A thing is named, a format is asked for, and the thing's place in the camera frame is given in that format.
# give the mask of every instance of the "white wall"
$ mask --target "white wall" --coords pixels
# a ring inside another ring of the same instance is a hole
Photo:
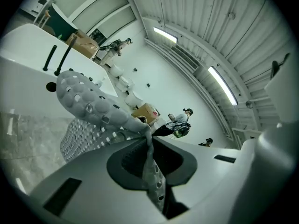
[[[145,31],[140,21],[124,28],[110,41],[118,38],[125,40],[128,37],[132,39],[133,44],[125,47],[122,56],[116,56],[113,63],[125,70],[124,77],[129,77],[135,82],[135,91],[145,102],[154,105],[164,120],[168,120],[169,113],[183,113],[184,108],[194,111],[190,118],[191,130],[180,140],[199,144],[207,138],[212,138],[214,147],[233,147],[198,93],[167,61],[145,45]],[[146,86],[147,82],[150,83],[150,88]]]

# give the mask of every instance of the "backpack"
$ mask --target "backpack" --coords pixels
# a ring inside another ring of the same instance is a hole
[[[176,125],[173,127],[173,131],[174,131],[173,135],[176,138],[179,139],[181,137],[186,136],[189,133],[191,125],[188,123],[188,120],[189,120],[189,117],[185,123],[182,123],[180,125]]]
[[[116,47],[117,47],[120,43],[121,43],[121,40],[118,39],[118,40],[112,42],[111,44],[109,44],[109,45],[107,45],[107,46],[102,46],[102,47],[100,47],[99,50],[106,50],[106,49],[108,49],[108,48],[113,48],[114,50],[116,50]]]

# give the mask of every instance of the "white cabinet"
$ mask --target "white cabinet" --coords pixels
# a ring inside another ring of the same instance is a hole
[[[45,7],[50,5],[52,0],[24,0],[20,9],[35,17],[34,23]]]

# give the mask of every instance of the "white cylinder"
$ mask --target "white cylinder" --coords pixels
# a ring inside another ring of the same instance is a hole
[[[142,101],[142,98],[135,91],[131,91],[125,99],[127,105],[131,107],[140,106]]]
[[[126,92],[128,86],[129,86],[129,82],[124,77],[120,77],[119,81],[116,83],[116,88],[120,89],[121,92]]]
[[[109,73],[114,77],[120,77],[123,74],[124,70],[119,68],[116,65],[111,66]]]

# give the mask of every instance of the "floor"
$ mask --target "floor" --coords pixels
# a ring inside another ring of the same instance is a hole
[[[22,11],[17,12],[4,34],[32,21]],[[118,79],[110,73],[108,76],[115,86]],[[119,106],[132,113],[124,101],[127,94],[115,90]],[[0,165],[12,185],[29,194],[40,181],[65,164],[60,141],[71,120],[0,112]]]

